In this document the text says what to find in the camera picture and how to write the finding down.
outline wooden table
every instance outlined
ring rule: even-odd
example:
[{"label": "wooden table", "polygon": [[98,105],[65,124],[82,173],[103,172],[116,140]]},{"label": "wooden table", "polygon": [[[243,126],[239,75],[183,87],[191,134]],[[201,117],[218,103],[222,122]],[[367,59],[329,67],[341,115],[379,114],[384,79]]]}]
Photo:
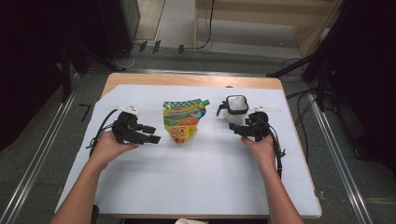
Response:
[{"label": "wooden table", "polygon": [[[244,21],[290,26],[303,56],[313,52],[326,28],[338,17],[342,0],[216,0],[213,20]],[[198,19],[209,19],[211,0],[195,0],[193,44]]]},{"label": "wooden table", "polygon": [[[270,114],[287,156],[282,180],[303,217],[321,216],[297,132],[281,82],[275,78],[192,75],[112,74],[95,105],[58,206],[88,159],[85,149],[115,105],[136,102],[139,123],[157,128],[160,144],[145,144],[111,162],[99,180],[95,204],[104,217],[123,218],[267,218],[268,207],[257,164],[239,136],[228,129],[216,110],[226,95],[246,95],[251,106],[261,102],[282,108]],[[256,93],[266,95],[256,97]],[[210,100],[198,131],[179,146],[164,130],[162,103],[198,96]]]}]

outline hand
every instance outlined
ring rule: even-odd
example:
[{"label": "hand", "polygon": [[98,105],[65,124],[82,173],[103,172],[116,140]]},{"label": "hand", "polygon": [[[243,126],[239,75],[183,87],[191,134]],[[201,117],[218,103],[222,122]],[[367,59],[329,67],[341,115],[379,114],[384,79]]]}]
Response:
[{"label": "hand", "polygon": [[113,132],[104,132],[99,137],[99,141],[88,162],[103,170],[109,162],[116,159],[120,154],[139,146],[139,144],[134,143],[121,144],[116,140]]},{"label": "hand", "polygon": [[246,137],[241,137],[241,141],[250,148],[251,154],[261,168],[275,169],[274,140],[271,135],[265,136],[260,142],[251,141]]}]

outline white tabletop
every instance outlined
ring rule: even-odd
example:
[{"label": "white tabletop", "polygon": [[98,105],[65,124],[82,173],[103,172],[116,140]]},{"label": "white tabletop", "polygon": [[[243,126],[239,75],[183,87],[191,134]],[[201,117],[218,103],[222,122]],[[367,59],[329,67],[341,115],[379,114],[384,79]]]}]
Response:
[{"label": "white tabletop", "polygon": [[[216,112],[229,95],[245,95],[249,106],[278,107],[268,112],[286,156],[282,182],[303,217],[321,215],[282,90],[183,86],[119,85],[96,105],[81,149],[67,178],[58,207],[89,158],[85,147],[116,105],[136,105],[138,123],[157,128],[158,145],[145,144],[124,153],[102,172],[95,204],[112,217],[265,217],[269,214],[256,162]],[[163,102],[208,99],[207,113],[194,137],[177,145],[163,127]],[[107,124],[117,119],[115,113]]]}]

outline person's left hand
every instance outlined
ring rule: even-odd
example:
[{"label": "person's left hand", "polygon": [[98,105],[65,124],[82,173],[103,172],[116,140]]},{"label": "person's left hand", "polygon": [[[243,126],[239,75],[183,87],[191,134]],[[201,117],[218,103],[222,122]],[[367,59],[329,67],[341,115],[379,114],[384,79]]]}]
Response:
[{"label": "person's left hand", "polygon": [[88,162],[103,170],[120,154],[139,146],[134,143],[121,144],[116,140],[113,132],[103,132]]}]

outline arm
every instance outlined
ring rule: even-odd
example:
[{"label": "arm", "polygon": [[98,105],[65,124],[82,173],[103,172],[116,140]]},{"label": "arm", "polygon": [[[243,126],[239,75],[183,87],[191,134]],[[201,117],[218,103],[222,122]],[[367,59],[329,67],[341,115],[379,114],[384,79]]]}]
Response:
[{"label": "arm", "polygon": [[265,185],[271,223],[304,223],[276,172],[272,137],[268,135],[260,142],[253,142],[246,137],[242,137],[241,140],[250,148],[254,159],[259,164]]},{"label": "arm", "polygon": [[75,185],[50,223],[91,223],[93,200],[100,174],[109,162],[123,152],[137,147],[139,147],[138,144],[118,143],[112,132],[103,133],[95,150],[82,168]]}]

